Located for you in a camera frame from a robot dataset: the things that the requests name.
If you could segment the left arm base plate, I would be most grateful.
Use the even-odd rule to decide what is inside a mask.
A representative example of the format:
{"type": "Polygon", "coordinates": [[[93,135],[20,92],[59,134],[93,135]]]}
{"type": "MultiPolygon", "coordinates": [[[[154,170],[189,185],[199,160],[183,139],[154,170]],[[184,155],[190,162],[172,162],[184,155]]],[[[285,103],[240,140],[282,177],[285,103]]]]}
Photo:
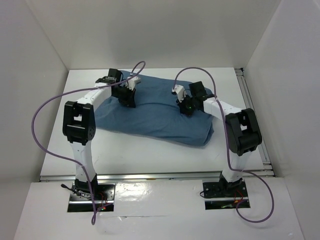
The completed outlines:
{"type": "MultiPolygon", "coordinates": [[[[94,191],[94,202],[96,204],[107,204],[113,203],[115,199],[115,188],[116,185],[113,184],[101,184],[94,191]]],[[[87,203],[92,202],[91,194],[89,192],[76,190],[75,184],[71,185],[71,193],[69,196],[69,201],[71,203],[87,203]]]]}

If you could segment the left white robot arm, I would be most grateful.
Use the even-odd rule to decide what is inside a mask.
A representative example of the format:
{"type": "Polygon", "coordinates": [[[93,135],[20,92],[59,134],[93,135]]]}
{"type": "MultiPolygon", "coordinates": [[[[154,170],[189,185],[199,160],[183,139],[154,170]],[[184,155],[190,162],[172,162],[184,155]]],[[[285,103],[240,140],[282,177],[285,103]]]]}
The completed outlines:
{"type": "Polygon", "coordinates": [[[99,193],[97,173],[92,159],[92,140],[96,134],[95,111],[110,97],[118,99],[120,104],[135,108],[136,85],[141,78],[124,74],[111,68],[108,75],[95,81],[94,87],[76,101],[67,101],[64,105],[62,133],[66,136],[78,162],[75,174],[75,190],[88,200],[99,193]]]}

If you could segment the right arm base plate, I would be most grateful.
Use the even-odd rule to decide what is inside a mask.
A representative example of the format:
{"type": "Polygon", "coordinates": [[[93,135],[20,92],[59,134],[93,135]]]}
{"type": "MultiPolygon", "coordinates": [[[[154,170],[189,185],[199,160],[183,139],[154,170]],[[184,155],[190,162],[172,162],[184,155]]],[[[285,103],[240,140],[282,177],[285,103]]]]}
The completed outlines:
{"type": "Polygon", "coordinates": [[[246,198],[248,197],[247,186],[244,181],[231,183],[204,182],[203,197],[205,199],[216,198],[246,198]]]}

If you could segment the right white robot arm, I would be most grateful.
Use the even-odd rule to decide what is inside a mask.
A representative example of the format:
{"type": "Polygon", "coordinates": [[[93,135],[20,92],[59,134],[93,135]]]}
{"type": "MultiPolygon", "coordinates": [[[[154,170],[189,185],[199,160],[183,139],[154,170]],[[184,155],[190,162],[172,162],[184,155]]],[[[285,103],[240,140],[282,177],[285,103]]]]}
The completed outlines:
{"type": "Polygon", "coordinates": [[[172,94],[180,112],[192,116],[195,111],[209,114],[223,123],[226,139],[227,166],[218,183],[205,187],[204,198],[231,197],[239,190],[251,153],[262,143],[262,134],[253,109],[241,109],[208,93],[201,81],[189,85],[190,94],[182,85],[174,85],[172,94]]]}

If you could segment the blue pillowcase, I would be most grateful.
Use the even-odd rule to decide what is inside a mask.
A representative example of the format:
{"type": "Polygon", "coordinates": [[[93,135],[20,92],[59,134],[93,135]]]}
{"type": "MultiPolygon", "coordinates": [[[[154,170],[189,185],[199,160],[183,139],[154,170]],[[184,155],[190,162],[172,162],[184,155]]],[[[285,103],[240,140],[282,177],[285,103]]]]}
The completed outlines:
{"type": "Polygon", "coordinates": [[[180,113],[176,96],[171,93],[172,79],[141,75],[135,93],[135,108],[126,107],[115,97],[105,100],[95,111],[98,129],[158,138],[203,147],[214,134],[212,115],[195,111],[180,113]]]}

